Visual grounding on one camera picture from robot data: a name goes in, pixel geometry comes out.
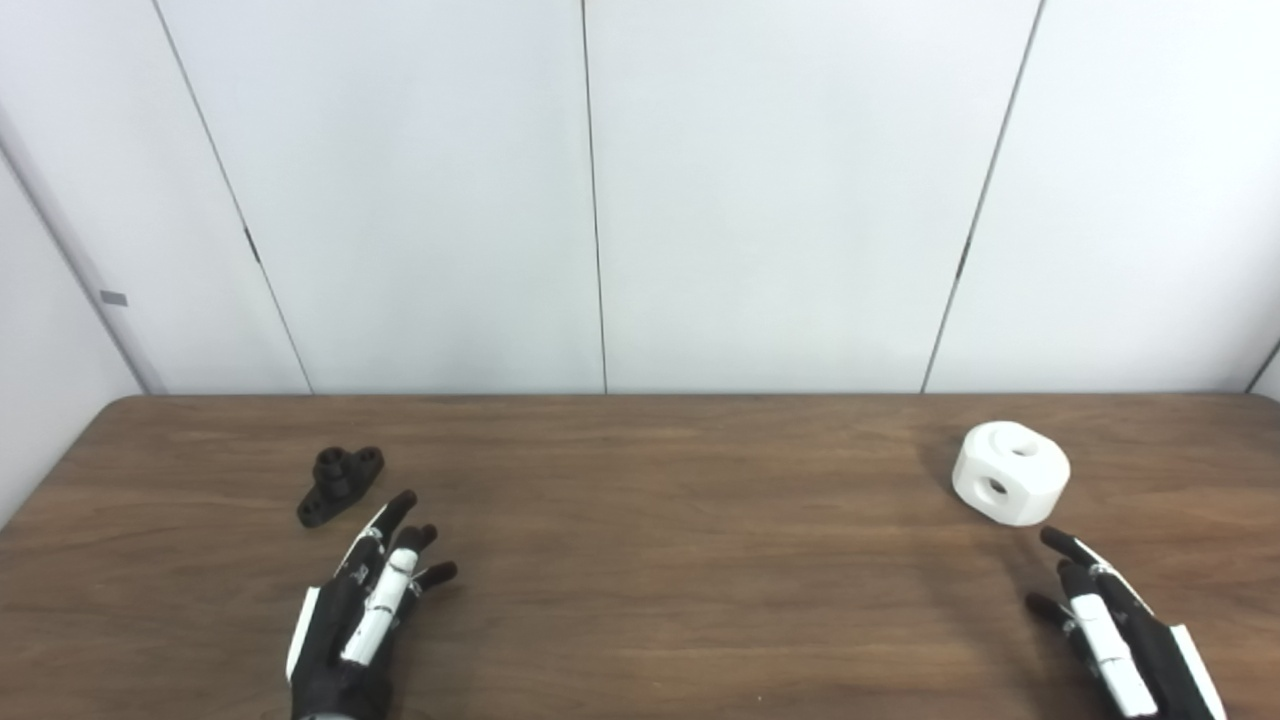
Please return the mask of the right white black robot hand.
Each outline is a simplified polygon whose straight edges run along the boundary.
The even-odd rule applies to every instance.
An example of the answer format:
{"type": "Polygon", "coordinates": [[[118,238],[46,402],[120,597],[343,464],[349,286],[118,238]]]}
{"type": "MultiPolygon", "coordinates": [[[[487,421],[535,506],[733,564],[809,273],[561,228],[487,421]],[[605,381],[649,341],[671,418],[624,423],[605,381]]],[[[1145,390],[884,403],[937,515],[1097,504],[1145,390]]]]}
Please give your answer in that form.
{"type": "Polygon", "coordinates": [[[1114,719],[1225,719],[1228,711],[1184,625],[1162,621],[1128,579],[1079,537],[1043,527],[1060,556],[1062,598],[1024,603],[1055,628],[1091,674],[1114,719]]]}

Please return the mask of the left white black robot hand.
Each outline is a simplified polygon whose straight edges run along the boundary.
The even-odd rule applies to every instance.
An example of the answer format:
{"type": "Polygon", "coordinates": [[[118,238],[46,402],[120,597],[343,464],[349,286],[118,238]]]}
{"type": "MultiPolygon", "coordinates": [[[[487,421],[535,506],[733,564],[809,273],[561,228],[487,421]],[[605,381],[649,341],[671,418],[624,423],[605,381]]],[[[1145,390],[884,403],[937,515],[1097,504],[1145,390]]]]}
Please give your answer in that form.
{"type": "Polygon", "coordinates": [[[285,656],[291,717],[389,717],[397,637],[422,594],[458,574],[454,562],[419,568],[438,530],[402,524],[417,501],[411,489],[392,498],[333,577],[307,588],[285,656]]]}

